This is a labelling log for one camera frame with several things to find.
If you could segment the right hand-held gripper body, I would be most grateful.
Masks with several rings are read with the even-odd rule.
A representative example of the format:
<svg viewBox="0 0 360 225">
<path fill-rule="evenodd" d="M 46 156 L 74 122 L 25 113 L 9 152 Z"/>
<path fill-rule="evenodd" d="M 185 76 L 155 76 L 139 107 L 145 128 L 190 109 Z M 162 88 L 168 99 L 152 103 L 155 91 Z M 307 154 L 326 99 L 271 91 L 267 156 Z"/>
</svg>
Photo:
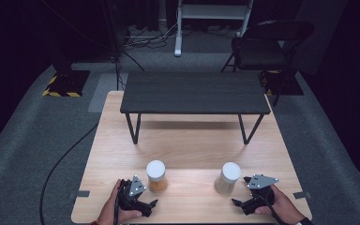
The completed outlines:
<svg viewBox="0 0 360 225">
<path fill-rule="evenodd" d="M 271 206 L 274 204 L 275 195 L 271 186 L 278 182 L 277 178 L 254 174 L 247 187 L 251 192 L 252 198 L 243 202 L 242 210 L 246 215 L 252 214 L 258 207 Z"/>
</svg>

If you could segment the beige powder jar white lid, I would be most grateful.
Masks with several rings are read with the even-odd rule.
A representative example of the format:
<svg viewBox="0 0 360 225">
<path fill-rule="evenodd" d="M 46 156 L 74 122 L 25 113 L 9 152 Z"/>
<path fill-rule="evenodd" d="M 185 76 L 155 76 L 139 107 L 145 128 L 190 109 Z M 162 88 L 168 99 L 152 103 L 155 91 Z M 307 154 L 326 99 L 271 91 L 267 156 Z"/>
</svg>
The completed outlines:
<svg viewBox="0 0 360 225">
<path fill-rule="evenodd" d="M 234 162 L 226 162 L 216 178 L 214 187 L 215 190 L 224 195 L 229 195 L 233 192 L 233 188 L 237 180 L 241 176 L 240 167 Z"/>
</svg>

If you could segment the person's right hand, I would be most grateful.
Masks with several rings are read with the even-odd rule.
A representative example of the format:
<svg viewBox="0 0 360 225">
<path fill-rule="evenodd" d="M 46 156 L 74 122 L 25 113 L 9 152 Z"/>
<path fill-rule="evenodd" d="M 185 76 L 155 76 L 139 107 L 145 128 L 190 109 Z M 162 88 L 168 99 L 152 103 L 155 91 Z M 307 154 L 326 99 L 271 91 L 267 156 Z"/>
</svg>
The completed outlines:
<svg viewBox="0 0 360 225">
<path fill-rule="evenodd" d="M 277 216 L 289 225 L 296 225 L 303 220 L 305 216 L 294 206 L 292 201 L 275 185 L 271 186 L 274 192 L 275 200 L 272 208 Z"/>
</svg>

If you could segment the black yellow striped stand base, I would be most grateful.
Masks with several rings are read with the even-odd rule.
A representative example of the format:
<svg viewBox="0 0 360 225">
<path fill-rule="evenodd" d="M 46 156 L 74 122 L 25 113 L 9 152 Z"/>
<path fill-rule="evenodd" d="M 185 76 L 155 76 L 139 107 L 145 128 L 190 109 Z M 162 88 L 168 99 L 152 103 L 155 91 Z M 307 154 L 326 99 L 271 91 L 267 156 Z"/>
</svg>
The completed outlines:
<svg viewBox="0 0 360 225">
<path fill-rule="evenodd" d="M 56 72 L 42 96 L 79 98 L 83 95 L 89 74 L 89 70 L 72 70 L 67 74 Z"/>
</svg>

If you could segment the dark wooden shelf metal legs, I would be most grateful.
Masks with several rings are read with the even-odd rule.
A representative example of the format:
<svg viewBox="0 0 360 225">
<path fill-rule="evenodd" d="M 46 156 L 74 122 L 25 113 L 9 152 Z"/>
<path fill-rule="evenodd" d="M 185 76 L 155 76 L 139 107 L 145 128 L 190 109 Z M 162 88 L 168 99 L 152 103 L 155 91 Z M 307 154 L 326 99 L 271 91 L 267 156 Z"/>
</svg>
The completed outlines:
<svg viewBox="0 0 360 225">
<path fill-rule="evenodd" d="M 134 143 L 141 123 L 133 113 L 256 115 L 258 126 L 270 112 L 256 75 L 218 72 L 130 72 L 120 107 Z"/>
</svg>

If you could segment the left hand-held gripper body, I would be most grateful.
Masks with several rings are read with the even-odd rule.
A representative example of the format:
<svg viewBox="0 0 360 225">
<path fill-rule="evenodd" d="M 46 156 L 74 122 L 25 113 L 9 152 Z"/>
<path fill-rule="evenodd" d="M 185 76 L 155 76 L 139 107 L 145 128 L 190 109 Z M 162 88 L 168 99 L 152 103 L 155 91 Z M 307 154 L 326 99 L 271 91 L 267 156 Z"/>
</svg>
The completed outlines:
<svg viewBox="0 0 360 225">
<path fill-rule="evenodd" d="M 139 197 L 146 191 L 146 186 L 137 175 L 131 180 L 122 180 L 118 191 L 119 206 L 123 210 L 146 210 L 150 205 L 140 202 Z"/>
</svg>

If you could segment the black equipment stand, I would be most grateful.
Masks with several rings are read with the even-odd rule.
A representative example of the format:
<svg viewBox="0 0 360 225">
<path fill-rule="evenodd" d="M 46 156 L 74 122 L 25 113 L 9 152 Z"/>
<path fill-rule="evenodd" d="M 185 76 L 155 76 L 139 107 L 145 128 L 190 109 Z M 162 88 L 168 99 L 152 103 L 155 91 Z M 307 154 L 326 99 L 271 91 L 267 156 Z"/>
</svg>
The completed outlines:
<svg viewBox="0 0 360 225">
<path fill-rule="evenodd" d="M 112 56 L 118 58 L 124 50 L 128 25 L 125 0 L 100 0 L 108 29 Z"/>
</svg>

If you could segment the white desk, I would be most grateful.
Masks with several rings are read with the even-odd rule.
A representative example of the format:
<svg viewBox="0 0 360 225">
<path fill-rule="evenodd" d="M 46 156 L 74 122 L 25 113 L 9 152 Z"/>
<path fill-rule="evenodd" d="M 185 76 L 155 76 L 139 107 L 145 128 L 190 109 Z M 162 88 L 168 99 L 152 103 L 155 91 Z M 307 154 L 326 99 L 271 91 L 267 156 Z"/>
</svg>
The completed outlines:
<svg viewBox="0 0 360 225">
<path fill-rule="evenodd" d="M 248 21 L 253 9 L 254 0 L 246 0 L 244 5 L 191 5 L 184 4 L 183 0 L 178 0 L 175 36 L 174 56 L 182 55 L 182 21 L 184 19 L 195 20 L 235 20 L 242 21 L 240 30 L 236 33 L 238 37 L 244 35 L 248 28 Z"/>
</svg>

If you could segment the orange powder jar white lid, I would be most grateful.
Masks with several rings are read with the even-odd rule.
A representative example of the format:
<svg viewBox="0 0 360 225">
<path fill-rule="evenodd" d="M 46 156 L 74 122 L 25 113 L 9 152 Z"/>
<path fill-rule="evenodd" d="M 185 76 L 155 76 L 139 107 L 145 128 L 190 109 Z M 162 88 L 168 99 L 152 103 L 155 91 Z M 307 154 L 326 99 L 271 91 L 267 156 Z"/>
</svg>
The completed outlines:
<svg viewBox="0 0 360 225">
<path fill-rule="evenodd" d="M 153 192 L 164 191 L 168 184 L 166 179 L 166 167 L 160 160 L 152 160 L 146 166 L 148 186 Z"/>
</svg>

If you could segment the black chair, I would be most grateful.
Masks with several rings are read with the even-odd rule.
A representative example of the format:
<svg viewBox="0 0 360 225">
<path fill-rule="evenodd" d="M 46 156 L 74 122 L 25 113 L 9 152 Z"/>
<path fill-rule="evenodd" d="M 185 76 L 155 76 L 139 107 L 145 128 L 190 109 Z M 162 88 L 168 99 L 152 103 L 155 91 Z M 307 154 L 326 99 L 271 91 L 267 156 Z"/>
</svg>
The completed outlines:
<svg viewBox="0 0 360 225">
<path fill-rule="evenodd" d="M 292 67 L 298 47 L 314 32 L 312 22 L 298 20 L 270 20 L 251 25 L 241 37 L 231 42 L 232 53 L 221 72 L 227 67 L 232 71 L 259 70 L 262 78 L 267 73 L 277 71 L 280 83 L 275 87 L 274 105 L 294 78 L 296 69 Z"/>
</svg>

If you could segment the person's left hand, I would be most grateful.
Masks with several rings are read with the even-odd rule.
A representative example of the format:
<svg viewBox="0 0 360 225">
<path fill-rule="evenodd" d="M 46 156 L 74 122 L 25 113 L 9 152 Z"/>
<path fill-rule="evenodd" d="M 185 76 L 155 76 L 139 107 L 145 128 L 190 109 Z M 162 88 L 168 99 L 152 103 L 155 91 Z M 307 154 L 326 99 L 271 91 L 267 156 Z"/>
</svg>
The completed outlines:
<svg viewBox="0 0 360 225">
<path fill-rule="evenodd" d="M 97 218 L 98 225 L 113 225 L 116 219 L 118 220 L 118 223 L 121 224 L 125 221 L 140 218 L 142 216 L 142 213 L 137 210 L 124 211 L 119 209 L 117 213 L 114 212 L 114 204 L 120 184 L 121 180 L 118 179 L 112 189 L 109 199 L 104 203 Z"/>
</svg>

